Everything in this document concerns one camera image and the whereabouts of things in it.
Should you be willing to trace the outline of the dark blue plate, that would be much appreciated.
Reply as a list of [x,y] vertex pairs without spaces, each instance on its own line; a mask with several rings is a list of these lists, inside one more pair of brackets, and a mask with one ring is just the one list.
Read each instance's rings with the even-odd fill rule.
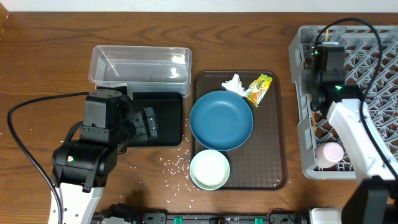
[[190,113],[195,139],[208,149],[230,151],[243,145],[254,127],[249,104],[230,91],[212,91],[200,97]]

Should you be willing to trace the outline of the green bowl with rice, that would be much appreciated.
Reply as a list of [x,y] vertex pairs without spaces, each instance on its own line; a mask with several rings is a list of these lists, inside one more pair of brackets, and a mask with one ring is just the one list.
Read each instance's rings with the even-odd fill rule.
[[226,156],[215,150],[199,152],[190,163],[191,180],[203,190],[220,189],[229,179],[230,171]]

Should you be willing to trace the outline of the white tissue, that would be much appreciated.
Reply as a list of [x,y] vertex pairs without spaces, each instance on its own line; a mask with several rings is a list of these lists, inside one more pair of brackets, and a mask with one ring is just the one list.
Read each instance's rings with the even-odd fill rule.
[[247,97],[249,94],[249,90],[244,89],[240,77],[237,73],[233,75],[233,78],[231,80],[223,82],[221,86],[226,91],[233,92],[239,95],[240,97]]

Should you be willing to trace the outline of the pink cup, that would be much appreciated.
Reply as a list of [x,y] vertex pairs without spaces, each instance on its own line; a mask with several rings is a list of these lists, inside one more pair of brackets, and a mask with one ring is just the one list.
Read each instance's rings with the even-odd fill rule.
[[321,143],[315,149],[317,166],[320,168],[330,168],[342,160],[344,156],[343,148],[335,142]]

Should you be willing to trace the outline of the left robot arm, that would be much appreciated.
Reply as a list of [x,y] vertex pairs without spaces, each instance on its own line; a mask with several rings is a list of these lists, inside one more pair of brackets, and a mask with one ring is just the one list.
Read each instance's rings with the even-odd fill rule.
[[49,223],[90,223],[117,156],[158,135],[153,108],[136,111],[132,98],[116,89],[89,92],[83,121],[71,127],[52,156]]

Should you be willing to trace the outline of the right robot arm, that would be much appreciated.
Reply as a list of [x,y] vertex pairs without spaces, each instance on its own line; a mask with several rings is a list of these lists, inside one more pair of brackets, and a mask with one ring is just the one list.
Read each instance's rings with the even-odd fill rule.
[[369,114],[360,87],[345,82],[345,49],[324,42],[313,47],[313,63],[302,73],[311,109],[325,115],[353,165],[358,187],[343,208],[308,211],[309,223],[397,223],[397,159]]

